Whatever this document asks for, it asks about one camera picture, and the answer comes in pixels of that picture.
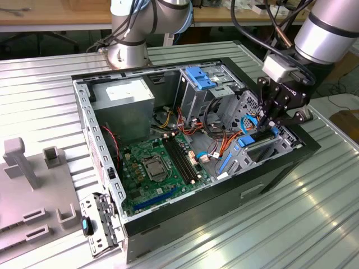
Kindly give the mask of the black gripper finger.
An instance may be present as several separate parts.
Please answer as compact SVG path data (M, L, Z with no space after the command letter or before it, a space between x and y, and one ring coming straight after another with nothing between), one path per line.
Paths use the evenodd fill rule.
M301 108L288 110L287 114L285 116L280 116L280 121L278 124L274 124L273 122L270 122L270 126L291 126L294 124L302 124L309 120L312 120L313 116L311 112L309 112L306 105L304 105Z
M259 131L265 131L270 122L278 124L280 121L280 109L277 97L281 92L280 84L267 77L259 77L257 85L260 88L259 105L262 116L257 125Z

